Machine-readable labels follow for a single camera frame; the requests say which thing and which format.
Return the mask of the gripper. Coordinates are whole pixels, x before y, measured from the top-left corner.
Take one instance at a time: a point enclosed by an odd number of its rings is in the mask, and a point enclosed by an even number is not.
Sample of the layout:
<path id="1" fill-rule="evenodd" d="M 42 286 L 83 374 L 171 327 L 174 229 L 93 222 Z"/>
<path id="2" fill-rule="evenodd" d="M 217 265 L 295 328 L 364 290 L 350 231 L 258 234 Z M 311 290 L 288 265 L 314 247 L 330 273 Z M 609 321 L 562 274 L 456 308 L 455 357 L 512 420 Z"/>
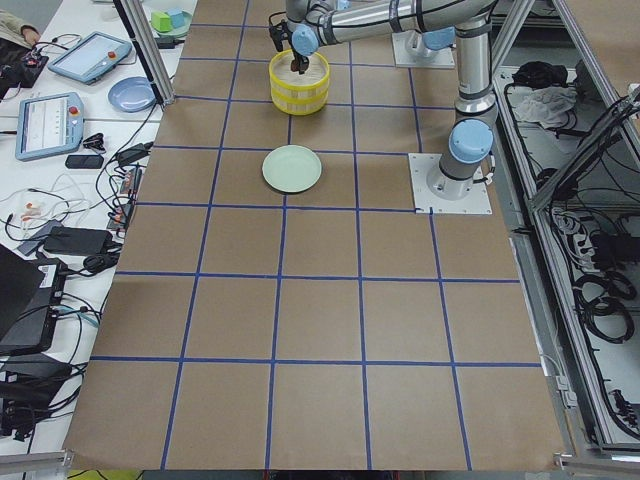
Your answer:
<path id="1" fill-rule="evenodd" d="M 307 56 L 304 56 L 304 55 L 300 54 L 296 50 L 292 50 L 292 55 L 293 55 L 293 59 L 291 60 L 291 63 L 290 63 L 290 70 L 292 72 L 305 73 L 309 68 L 309 64 L 310 64 L 309 58 Z M 304 70 L 303 71 L 294 71 L 292 69 L 292 63 L 295 62 L 295 61 L 298 61 L 298 62 L 300 62 L 301 64 L 304 65 Z"/>

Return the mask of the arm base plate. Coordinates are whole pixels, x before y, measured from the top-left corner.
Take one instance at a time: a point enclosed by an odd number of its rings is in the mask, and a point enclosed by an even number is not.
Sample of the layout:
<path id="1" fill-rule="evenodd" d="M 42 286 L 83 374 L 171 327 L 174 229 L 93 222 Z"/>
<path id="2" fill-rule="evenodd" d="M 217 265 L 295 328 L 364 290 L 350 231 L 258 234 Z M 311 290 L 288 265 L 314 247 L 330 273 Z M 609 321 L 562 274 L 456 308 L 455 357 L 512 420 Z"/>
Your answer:
<path id="1" fill-rule="evenodd" d="M 453 69 L 455 29 L 447 27 L 431 32 L 407 31 L 392 35 L 396 67 Z"/>
<path id="2" fill-rule="evenodd" d="M 491 215 L 482 168 L 472 178 L 452 180 L 440 169 L 441 154 L 409 153 L 414 210 L 420 214 Z"/>

